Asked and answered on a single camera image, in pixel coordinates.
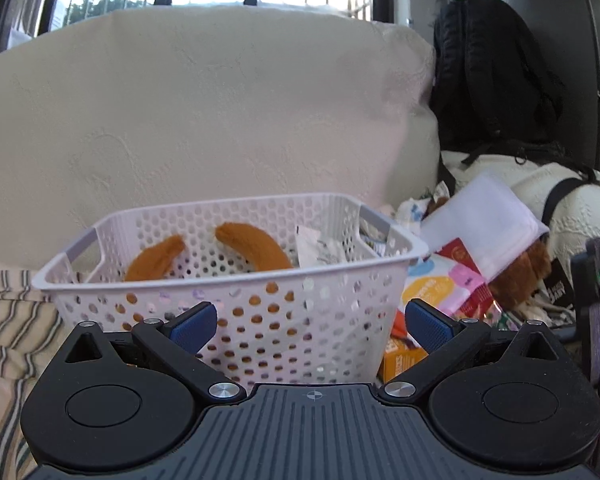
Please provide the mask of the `white wet wipes pack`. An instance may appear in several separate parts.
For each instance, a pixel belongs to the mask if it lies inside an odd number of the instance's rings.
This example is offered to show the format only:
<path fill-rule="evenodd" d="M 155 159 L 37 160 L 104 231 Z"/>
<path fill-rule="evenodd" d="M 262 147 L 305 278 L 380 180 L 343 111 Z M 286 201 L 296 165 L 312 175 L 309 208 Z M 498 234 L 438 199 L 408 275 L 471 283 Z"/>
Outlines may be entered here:
<path fill-rule="evenodd" d="M 487 281 L 547 232 L 506 183 L 488 172 L 471 180 L 420 225 L 420 238 L 432 252 L 461 240 Z"/>

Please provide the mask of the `black white hang tag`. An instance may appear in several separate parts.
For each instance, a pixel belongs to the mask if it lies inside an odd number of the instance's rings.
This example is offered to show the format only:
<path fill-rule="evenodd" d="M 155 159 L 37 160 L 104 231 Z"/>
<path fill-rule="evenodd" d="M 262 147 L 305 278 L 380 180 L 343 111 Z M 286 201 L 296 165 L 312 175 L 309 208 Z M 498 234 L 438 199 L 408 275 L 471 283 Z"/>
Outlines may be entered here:
<path fill-rule="evenodd" d="M 531 296 L 532 311 L 550 327 L 567 327 L 576 324 L 574 291 L 560 261 L 550 264 L 550 274 L 540 281 L 539 288 Z"/>

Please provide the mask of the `orange cartoon box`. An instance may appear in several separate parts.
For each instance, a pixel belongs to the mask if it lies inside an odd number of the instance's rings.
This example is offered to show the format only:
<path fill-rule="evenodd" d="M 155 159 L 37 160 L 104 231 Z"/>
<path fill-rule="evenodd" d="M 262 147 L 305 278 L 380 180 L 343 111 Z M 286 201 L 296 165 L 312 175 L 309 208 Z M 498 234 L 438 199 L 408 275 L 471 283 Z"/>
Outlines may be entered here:
<path fill-rule="evenodd" d="M 377 377 L 381 382 L 388 382 L 426 359 L 427 356 L 428 352 L 407 333 L 404 313 L 398 311 L 382 355 Z"/>

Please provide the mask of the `red floral packet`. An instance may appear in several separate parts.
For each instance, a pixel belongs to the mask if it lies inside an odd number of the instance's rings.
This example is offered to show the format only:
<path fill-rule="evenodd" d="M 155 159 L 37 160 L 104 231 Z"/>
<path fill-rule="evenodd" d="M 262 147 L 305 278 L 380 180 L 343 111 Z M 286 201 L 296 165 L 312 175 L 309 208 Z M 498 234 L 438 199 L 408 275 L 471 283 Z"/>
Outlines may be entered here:
<path fill-rule="evenodd" d="M 475 318 L 497 326 L 503 319 L 503 311 L 465 244 L 458 237 L 454 238 L 438 250 L 437 255 L 452 261 L 448 275 L 454 282 L 453 295 L 445 299 L 439 309 L 457 320 Z"/>

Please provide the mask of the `pink orange snack bag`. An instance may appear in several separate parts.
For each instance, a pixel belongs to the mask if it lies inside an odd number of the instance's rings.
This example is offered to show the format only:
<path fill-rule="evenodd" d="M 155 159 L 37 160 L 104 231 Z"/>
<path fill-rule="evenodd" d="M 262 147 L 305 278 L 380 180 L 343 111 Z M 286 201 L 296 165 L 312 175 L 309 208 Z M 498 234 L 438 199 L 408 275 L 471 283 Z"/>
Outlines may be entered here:
<path fill-rule="evenodd" d="M 440 310 L 442 302 L 453 295 L 454 282 L 448 275 L 452 265 L 451 260 L 433 254 L 409 266 L 401 294 L 402 304 L 406 306 L 413 299 L 421 299 Z"/>

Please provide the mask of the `white blue crumpled wrapper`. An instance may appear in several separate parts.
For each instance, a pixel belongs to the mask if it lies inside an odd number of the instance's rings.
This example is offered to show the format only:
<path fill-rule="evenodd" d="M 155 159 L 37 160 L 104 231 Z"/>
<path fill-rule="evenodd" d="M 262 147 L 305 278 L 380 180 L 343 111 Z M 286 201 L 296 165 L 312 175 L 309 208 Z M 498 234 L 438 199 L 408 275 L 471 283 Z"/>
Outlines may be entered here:
<path fill-rule="evenodd" d="M 424 220 L 451 198 L 448 186 L 439 182 L 432 192 L 427 191 L 419 198 L 409 198 L 400 203 L 392 214 L 393 220 L 403 229 L 414 235 L 420 235 Z"/>

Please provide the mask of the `white perforated plastic basket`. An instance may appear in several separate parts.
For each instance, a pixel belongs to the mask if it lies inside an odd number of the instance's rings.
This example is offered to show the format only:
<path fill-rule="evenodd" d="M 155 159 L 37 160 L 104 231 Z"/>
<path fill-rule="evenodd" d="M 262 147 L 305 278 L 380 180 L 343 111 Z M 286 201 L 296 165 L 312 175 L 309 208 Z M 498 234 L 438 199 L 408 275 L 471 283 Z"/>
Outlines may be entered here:
<path fill-rule="evenodd" d="M 351 230 L 384 244 L 385 255 L 259 272 L 216 238 L 226 222 L 261 229 L 291 259 L 296 226 L 337 240 Z M 110 214 L 32 283 L 67 324 L 94 321 L 107 332 L 145 318 L 167 321 L 209 301 L 216 333 L 198 356 L 245 387 L 372 382 L 407 269 L 427 252 L 416 235 L 344 194 L 207 200 Z"/>

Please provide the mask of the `striped blanket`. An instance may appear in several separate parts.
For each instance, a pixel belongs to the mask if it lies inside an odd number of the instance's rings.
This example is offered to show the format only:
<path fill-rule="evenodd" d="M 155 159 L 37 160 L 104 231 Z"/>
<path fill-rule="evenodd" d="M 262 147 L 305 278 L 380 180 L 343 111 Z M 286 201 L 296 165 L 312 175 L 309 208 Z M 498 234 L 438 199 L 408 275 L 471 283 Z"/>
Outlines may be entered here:
<path fill-rule="evenodd" d="M 55 306 L 32 287 L 30 271 L 0 270 L 0 479 L 22 479 L 35 468 L 20 415 L 67 334 Z"/>

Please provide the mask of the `white sachet in basket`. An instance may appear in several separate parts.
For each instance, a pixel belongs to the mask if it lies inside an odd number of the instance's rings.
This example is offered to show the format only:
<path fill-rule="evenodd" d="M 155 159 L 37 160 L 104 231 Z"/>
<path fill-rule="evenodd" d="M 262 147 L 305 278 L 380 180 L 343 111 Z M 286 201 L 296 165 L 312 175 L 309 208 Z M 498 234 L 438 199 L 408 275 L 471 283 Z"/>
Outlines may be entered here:
<path fill-rule="evenodd" d="M 365 235 L 354 235 L 351 230 L 344 232 L 342 240 L 337 240 L 320 230 L 308 226 L 296 226 L 294 242 L 300 268 L 314 266 L 334 266 L 385 255 L 385 245 L 376 243 Z"/>

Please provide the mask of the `black backpack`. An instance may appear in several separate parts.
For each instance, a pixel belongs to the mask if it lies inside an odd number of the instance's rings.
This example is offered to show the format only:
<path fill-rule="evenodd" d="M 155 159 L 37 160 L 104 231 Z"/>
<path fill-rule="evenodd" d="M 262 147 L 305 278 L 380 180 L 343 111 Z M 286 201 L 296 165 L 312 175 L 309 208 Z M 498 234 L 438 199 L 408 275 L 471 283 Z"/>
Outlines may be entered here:
<path fill-rule="evenodd" d="M 434 23 L 436 70 L 429 106 L 440 148 L 464 154 L 462 168 L 482 155 L 513 157 L 519 165 L 554 162 L 574 171 L 548 194 L 542 221 L 577 188 L 600 182 L 558 136 L 562 84 L 538 42 L 503 0 L 451 0 Z"/>

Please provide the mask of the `cream textured cushion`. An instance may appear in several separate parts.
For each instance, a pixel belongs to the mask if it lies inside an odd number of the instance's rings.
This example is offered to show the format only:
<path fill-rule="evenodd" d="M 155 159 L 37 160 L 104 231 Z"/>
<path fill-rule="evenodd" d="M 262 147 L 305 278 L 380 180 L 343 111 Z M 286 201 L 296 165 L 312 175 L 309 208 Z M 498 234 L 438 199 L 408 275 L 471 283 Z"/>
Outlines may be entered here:
<path fill-rule="evenodd" d="M 107 214 L 307 192 L 397 205 L 437 181 L 434 48 L 405 26 L 153 6 L 0 54 L 0 266 Z"/>

